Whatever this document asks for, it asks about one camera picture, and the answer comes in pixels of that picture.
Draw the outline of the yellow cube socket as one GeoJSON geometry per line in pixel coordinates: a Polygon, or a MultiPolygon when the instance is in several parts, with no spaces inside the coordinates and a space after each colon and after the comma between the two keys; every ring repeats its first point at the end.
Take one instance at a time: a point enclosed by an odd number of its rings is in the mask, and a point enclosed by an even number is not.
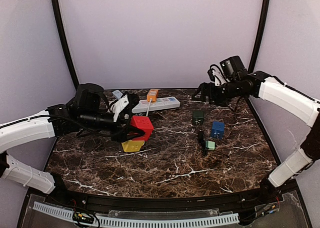
{"type": "Polygon", "coordinates": [[[143,140],[128,140],[121,143],[124,152],[139,152],[144,144],[143,140]]]}

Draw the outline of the red cube socket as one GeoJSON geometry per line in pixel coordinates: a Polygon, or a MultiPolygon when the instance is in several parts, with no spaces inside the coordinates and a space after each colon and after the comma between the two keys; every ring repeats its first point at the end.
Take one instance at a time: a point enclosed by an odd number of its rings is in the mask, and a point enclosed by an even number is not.
{"type": "Polygon", "coordinates": [[[149,117],[147,116],[133,116],[130,124],[136,128],[139,128],[145,132],[145,135],[140,137],[135,137],[133,140],[143,140],[147,141],[154,130],[149,117]]]}

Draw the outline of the dark green cube socket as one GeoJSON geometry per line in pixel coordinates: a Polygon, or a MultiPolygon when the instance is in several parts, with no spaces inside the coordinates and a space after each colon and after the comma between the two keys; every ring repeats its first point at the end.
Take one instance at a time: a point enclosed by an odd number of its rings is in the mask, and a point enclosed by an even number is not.
{"type": "Polygon", "coordinates": [[[193,125],[203,125],[205,120],[205,113],[202,110],[193,110],[192,112],[192,124],[193,125]]]}

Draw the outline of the blue cube socket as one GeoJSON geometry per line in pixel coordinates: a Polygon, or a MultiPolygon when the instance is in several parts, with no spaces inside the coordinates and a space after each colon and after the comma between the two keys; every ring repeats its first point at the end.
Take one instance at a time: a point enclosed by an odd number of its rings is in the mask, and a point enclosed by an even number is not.
{"type": "Polygon", "coordinates": [[[225,124],[223,122],[214,121],[212,123],[210,136],[216,139],[222,139],[225,132],[225,124]]]}

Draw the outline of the light green plug adapter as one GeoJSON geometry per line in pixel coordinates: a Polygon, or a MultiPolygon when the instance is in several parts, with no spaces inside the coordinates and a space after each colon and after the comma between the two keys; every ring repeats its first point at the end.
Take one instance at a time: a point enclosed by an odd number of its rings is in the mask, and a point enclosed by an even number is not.
{"type": "Polygon", "coordinates": [[[205,141],[205,148],[206,150],[215,150],[216,149],[216,143],[214,141],[205,141]]]}

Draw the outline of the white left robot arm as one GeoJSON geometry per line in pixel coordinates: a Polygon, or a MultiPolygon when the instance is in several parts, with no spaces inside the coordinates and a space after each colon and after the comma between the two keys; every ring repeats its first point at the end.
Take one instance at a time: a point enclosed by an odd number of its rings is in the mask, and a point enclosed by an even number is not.
{"type": "Polygon", "coordinates": [[[35,140],[62,137],[84,130],[91,135],[104,136],[116,142],[128,141],[145,134],[130,125],[132,106],[103,112],[85,110],[70,105],[48,107],[35,115],[0,126],[0,177],[37,189],[44,194],[66,191],[60,175],[40,171],[15,159],[8,150],[35,140]]]}

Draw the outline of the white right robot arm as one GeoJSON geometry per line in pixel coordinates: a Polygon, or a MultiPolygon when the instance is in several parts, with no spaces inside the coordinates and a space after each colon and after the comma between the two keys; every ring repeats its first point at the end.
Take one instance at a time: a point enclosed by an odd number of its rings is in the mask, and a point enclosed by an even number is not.
{"type": "Polygon", "coordinates": [[[309,134],[299,148],[262,182],[265,186],[278,188],[320,158],[320,102],[263,71],[247,74],[240,80],[232,80],[219,86],[201,83],[191,98],[225,106],[228,99],[249,95],[281,107],[310,127],[309,134]]]}

